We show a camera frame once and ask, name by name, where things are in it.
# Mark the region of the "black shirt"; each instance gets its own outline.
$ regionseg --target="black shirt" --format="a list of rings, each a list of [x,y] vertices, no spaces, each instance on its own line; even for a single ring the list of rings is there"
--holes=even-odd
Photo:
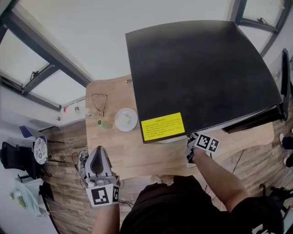
[[[197,182],[154,184],[143,190],[126,216],[121,234],[257,233],[283,234],[280,210],[269,197],[249,197],[221,212]]]

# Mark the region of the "wooden table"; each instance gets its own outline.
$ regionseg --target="wooden table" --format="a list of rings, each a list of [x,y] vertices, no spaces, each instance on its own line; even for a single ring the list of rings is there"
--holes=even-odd
[[[89,153],[97,146],[103,146],[111,161],[112,171],[120,175],[121,179],[143,175],[189,176],[199,173],[197,168],[186,167],[184,152],[187,139],[168,144],[143,144],[139,123],[129,132],[122,132],[115,126],[115,115],[121,108],[131,107],[137,111],[133,85],[127,83],[128,79],[131,79],[131,75],[97,80],[87,86],[86,108],[92,113],[97,113],[92,94],[108,95],[104,117],[98,117],[97,114],[86,117]],[[111,123],[113,127],[98,127],[98,119]],[[213,155],[218,163],[245,148],[269,144],[274,139],[272,123],[232,134],[217,130],[208,135],[220,140],[217,154]]]

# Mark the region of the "yellow label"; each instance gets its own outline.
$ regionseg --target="yellow label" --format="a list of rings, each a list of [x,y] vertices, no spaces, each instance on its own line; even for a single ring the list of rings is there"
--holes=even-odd
[[[141,127],[145,141],[185,132],[180,112],[144,120],[141,122]]]

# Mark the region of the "green cup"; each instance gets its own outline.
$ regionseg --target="green cup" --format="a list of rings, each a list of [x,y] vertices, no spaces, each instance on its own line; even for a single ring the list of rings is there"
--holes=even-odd
[[[101,120],[99,119],[97,121],[97,124],[99,127],[105,128],[105,129],[109,129],[112,127],[112,124],[108,123],[107,121]]]

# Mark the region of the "white plate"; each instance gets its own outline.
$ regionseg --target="white plate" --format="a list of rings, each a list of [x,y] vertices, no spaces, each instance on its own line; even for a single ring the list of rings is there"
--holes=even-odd
[[[123,108],[115,116],[115,125],[122,132],[129,132],[137,124],[137,113],[132,108]]]
[[[38,137],[36,139],[33,155],[39,164],[44,164],[48,161],[48,147],[43,138]]]

